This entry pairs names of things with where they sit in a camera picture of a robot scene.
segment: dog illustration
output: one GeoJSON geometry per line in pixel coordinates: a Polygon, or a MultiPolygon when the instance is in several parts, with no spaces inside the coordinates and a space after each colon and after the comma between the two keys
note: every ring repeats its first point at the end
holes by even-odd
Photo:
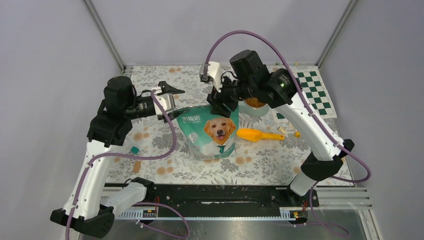
{"type": "Polygon", "coordinates": [[[204,132],[219,145],[224,145],[235,130],[236,125],[233,120],[226,117],[217,117],[208,120],[204,126],[204,132]]]}
{"type": "Polygon", "coordinates": [[[216,117],[208,120],[203,130],[212,138],[200,151],[205,156],[220,155],[234,145],[234,139],[230,136],[236,130],[236,125],[230,118],[216,117]]]}

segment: dog's tie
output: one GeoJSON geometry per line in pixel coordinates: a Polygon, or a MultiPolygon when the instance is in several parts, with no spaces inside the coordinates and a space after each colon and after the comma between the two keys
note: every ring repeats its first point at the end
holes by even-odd
{"type": "Polygon", "coordinates": [[[224,148],[226,147],[226,146],[218,146],[219,147],[219,153],[220,154],[223,154],[224,153],[224,148]]]}

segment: dog food kibble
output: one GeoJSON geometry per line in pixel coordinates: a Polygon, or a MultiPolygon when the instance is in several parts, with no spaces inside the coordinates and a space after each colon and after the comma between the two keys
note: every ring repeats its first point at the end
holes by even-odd
{"type": "Polygon", "coordinates": [[[254,108],[260,108],[265,106],[265,103],[260,102],[256,97],[248,98],[245,100],[246,104],[254,107],[254,108]]]}

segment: golden retriever image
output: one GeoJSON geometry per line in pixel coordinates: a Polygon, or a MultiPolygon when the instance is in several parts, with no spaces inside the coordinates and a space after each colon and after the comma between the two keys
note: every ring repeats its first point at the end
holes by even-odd
{"type": "Polygon", "coordinates": [[[218,145],[224,145],[235,130],[236,125],[233,120],[226,117],[208,120],[204,126],[204,132],[218,145]]]}

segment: glass surface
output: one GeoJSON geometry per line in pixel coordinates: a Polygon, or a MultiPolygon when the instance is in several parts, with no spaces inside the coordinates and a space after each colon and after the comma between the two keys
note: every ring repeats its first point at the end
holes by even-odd
{"type": "MultiPolygon", "coordinates": [[[[317,210],[317,216],[323,222],[339,224],[350,231],[353,240],[367,239],[361,218],[355,210],[317,210]]],[[[308,222],[316,222],[309,211],[308,222]]],[[[260,220],[191,220],[189,240],[339,240],[345,239],[332,234],[320,225],[292,227],[280,226],[287,221],[260,221],[260,220]]],[[[162,220],[151,223],[151,226],[168,232],[185,235],[186,228],[182,221],[162,220]]],[[[79,237],[80,240],[98,240],[91,236],[79,237]]],[[[116,220],[104,240],[174,240],[177,238],[165,235],[148,228],[140,228],[135,221],[116,220]]]]}

